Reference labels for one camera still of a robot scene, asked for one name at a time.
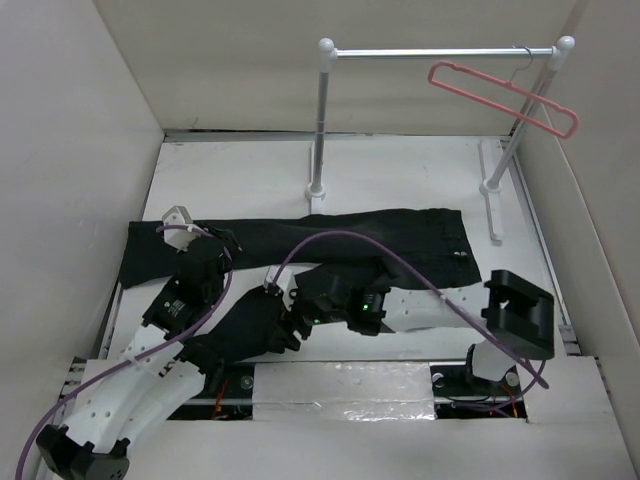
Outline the black trousers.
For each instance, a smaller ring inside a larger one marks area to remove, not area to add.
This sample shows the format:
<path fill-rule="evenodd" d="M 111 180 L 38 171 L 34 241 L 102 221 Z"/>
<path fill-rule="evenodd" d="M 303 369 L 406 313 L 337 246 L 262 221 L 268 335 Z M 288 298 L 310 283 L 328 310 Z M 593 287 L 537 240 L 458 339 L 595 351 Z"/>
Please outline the black trousers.
<path fill-rule="evenodd" d="M 300 219 L 199 220 L 197 226 L 231 230 L 243 252 L 235 270 L 280 264 L 291 254 L 311 265 L 301 279 L 337 275 L 356 287 L 419 290 L 425 277 L 438 289 L 466 287 L 481 275 L 457 210 L 392 209 Z M 267 328 L 276 302 L 249 290 L 207 334 L 192 341 L 231 364 L 267 352 Z"/>

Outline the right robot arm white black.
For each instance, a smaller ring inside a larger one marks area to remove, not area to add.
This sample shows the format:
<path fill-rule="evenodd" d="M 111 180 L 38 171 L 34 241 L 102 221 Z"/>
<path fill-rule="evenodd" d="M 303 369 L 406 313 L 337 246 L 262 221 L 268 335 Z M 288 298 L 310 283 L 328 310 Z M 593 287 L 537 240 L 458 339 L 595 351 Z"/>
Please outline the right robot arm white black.
<path fill-rule="evenodd" d="M 264 279 L 267 293 L 281 299 L 285 316 L 305 327 L 345 323 L 352 331 L 376 336 L 440 328 L 468 328 L 479 335 L 462 369 L 462 381 L 483 394 L 519 365 L 543 388 L 543 368 L 555 355 L 553 298 L 506 270 L 485 283 L 439 290 L 356 287 L 327 274 L 303 280 L 288 267 L 272 266 Z"/>

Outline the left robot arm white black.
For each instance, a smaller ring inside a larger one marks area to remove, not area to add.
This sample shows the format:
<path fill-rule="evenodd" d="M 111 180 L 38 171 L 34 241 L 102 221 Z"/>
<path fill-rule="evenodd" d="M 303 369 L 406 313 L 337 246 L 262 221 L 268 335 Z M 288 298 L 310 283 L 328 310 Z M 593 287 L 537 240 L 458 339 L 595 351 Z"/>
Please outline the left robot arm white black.
<path fill-rule="evenodd" d="M 196 333 L 227 295 L 242 249 L 229 230 L 194 224 L 160 229 L 179 252 L 177 272 L 143 313 L 120 362 L 87 381 L 93 393 L 86 404 L 36 434 L 42 459 L 62 479 L 123 478 L 128 451 L 146 430 L 187 399 L 222 387 L 220 349 Z"/>

